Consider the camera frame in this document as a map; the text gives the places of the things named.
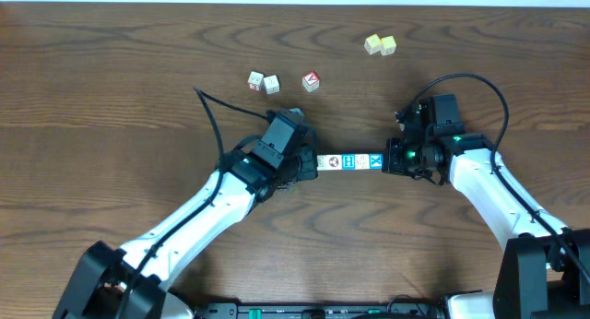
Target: wood grain surface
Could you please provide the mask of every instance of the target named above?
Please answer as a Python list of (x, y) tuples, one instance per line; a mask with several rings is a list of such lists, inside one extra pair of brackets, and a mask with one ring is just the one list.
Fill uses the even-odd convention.
[[(394, 34), (388, 57), (364, 38)], [(320, 153), (377, 151), (436, 77), (494, 81), (500, 152), (550, 212), (590, 226), (588, 10), (393, 6), (0, 5), (0, 316), (47, 317), (82, 253), (133, 239), (190, 198), (217, 148), (197, 85), (253, 111), (300, 107)], [(278, 94), (250, 91), (250, 71)], [(314, 70), (321, 87), (307, 93)], [(502, 108), (470, 79), (470, 131)], [(266, 125), (213, 106), (225, 148)], [(219, 236), (175, 288), (194, 303), (387, 301), (493, 289), (502, 251), (452, 186), (332, 171)]]

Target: yellow cube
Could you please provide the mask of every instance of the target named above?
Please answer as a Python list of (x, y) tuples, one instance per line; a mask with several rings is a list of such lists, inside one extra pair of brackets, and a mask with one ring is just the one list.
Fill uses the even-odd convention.
[(381, 55), (385, 56), (394, 53), (396, 46), (394, 36), (381, 39)]
[(376, 34), (373, 34), (371, 37), (365, 40), (365, 49), (369, 54), (377, 53), (381, 50), (381, 39)]

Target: dice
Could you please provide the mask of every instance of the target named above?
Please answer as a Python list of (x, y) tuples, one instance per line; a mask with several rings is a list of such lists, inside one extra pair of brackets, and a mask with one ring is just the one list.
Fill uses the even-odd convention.
[(271, 77), (265, 77), (264, 84), (265, 84), (265, 88), (266, 88), (266, 94), (277, 93), (279, 90), (277, 75), (273, 75)]
[(381, 45), (381, 39), (379, 39), (379, 36), (376, 34), (373, 34), (365, 40), (365, 49), (369, 54), (381, 51)]
[(389, 55), (390, 53), (395, 52), (395, 44), (394, 36), (389, 36), (381, 39), (381, 55)]
[(307, 89), (308, 92), (311, 92), (320, 87), (320, 78), (317, 76), (315, 72), (311, 72), (305, 76), (303, 76), (303, 87)]
[(253, 90), (261, 90), (262, 89), (262, 82), (265, 75), (257, 73), (255, 71), (250, 73), (250, 77), (248, 78), (248, 88)]

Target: green connector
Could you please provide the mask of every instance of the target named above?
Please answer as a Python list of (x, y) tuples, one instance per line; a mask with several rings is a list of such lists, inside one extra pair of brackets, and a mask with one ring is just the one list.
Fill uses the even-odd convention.
[(248, 319), (261, 319), (262, 310), (250, 310), (248, 312)]

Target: blue symbol on cube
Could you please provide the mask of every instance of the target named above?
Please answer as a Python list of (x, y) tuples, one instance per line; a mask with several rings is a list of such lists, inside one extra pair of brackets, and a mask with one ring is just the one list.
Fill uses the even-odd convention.
[(382, 154), (369, 154), (369, 168), (381, 169), (384, 165), (384, 156)]
[(354, 167), (354, 154), (343, 154), (342, 155), (342, 169), (353, 170)]

